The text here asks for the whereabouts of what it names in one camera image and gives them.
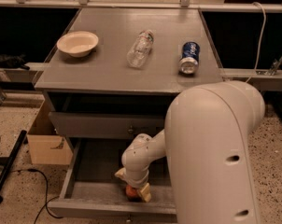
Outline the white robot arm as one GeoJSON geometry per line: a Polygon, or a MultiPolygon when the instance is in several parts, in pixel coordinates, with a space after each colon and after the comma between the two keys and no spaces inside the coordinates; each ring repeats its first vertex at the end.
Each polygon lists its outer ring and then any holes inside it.
{"type": "Polygon", "coordinates": [[[127,147],[116,176],[148,201],[148,168],[166,158],[178,224],[261,224],[247,139],[264,113],[261,94],[246,82],[187,89],[161,132],[141,133],[127,147]]]}

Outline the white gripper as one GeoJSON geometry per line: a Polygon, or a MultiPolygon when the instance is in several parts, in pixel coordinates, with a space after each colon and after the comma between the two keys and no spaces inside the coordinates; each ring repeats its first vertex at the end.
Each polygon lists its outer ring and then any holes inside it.
{"type": "Polygon", "coordinates": [[[120,168],[115,177],[124,180],[133,188],[138,189],[137,193],[144,203],[151,200],[150,184],[148,182],[149,170],[144,171],[130,171],[128,169],[120,168]]]}

